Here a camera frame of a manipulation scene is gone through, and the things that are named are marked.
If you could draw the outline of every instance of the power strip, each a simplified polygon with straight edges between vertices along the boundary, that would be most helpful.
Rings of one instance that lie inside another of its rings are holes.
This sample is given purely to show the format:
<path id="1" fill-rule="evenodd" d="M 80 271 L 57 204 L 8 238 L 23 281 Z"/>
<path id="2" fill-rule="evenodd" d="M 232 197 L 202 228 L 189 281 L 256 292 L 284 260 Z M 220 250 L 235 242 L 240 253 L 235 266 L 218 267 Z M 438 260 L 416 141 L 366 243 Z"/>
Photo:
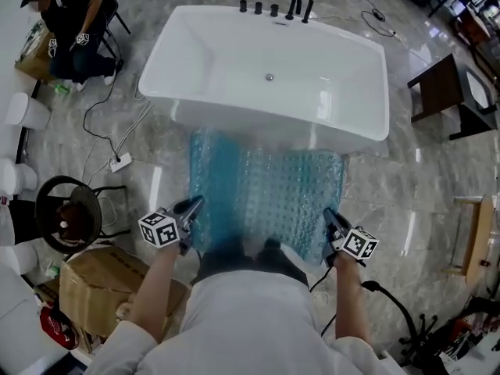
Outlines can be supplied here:
<path id="1" fill-rule="evenodd" d="M 114 159 L 110 164 L 109 167 L 111 168 L 111 171 L 113 173 L 120 171 L 122 168 L 125 168 L 126 166 L 130 165 L 132 163 L 132 156 L 130 153 L 125 153 L 120 157 L 120 162 L 117 162 L 116 159 Z"/>

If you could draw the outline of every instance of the hand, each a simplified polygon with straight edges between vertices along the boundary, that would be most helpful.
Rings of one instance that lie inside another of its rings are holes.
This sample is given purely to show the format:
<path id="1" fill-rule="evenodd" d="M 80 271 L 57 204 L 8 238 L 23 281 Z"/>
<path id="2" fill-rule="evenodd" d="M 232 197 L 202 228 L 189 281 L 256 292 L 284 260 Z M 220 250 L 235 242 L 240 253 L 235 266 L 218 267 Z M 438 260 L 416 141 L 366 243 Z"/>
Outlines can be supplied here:
<path id="1" fill-rule="evenodd" d="M 178 242 L 172 243 L 171 245 L 167 245 L 165 247 L 160 248 L 156 253 L 155 260 L 161 259 L 161 260 L 168 260 L 171 262 L 175 262 L 179 253 L 180 253 L 179 243 Z"/>
<path id="2" fill-rule="evenodd" d="M 80 46 L 85 46 L 90 40 L 90 36 L 85 33 L 79 33 L 77 36 L 77 44 Z"/>
<path id="3" fill-rule="evenodd" d="M 334 261 L 334 267 L 337 271 L 344 270 L 350 266 L 356 267 L 357 265 L 358 263 L 356 262 L 356 259 L 346 252 L 339 252 L 338 257 Z"/>

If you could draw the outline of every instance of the white shirt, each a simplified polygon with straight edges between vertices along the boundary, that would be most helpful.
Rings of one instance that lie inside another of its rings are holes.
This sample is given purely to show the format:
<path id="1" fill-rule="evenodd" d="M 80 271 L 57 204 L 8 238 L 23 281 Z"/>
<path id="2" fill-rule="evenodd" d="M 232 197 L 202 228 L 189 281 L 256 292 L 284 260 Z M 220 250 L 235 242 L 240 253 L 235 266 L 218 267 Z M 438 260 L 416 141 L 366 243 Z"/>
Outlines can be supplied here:
<path id="1" fill-rule="evenodd" d="M 86 374 L 387 374 L 366 342 L 343 337 L 329 347 L 318 326 L 310 293 L 297 280 L 220 273 L 193 287 L 180 334 L 158 345 L 123 321 Z"/>

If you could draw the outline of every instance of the bathtub faucet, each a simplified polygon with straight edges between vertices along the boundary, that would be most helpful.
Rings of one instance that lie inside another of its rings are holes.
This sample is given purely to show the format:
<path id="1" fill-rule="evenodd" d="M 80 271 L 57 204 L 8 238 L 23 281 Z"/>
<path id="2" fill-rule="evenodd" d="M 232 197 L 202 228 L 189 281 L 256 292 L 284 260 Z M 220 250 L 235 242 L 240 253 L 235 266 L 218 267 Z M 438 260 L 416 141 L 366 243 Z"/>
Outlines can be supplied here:
<path id="1" fill-rule="evenodd" d="M 288 10 L 288 14 L 285 16 L 285 18 L 289 21 L 294 19 L 295 4 L 297 5 L 297 9 L 295 10 L 295 13 L 297 15 L 300 15 L 300 10 L 302 8 L 302 0 L 291 0 L 290 9 Z"/>

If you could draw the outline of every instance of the white freestanding bathtub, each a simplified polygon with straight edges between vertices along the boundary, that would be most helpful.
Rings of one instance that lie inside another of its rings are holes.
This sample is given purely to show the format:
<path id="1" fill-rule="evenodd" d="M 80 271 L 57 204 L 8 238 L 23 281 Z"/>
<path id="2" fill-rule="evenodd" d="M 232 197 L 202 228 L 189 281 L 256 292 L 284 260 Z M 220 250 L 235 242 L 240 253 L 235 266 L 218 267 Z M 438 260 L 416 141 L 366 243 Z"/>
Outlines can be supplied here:
<path id="1" fill-rule="evenodd" d="M 389 131 L 384 49 L 336 27 L 234 7 L 177 7 L 139 81 L 173 120 L 338 153 Z"/>

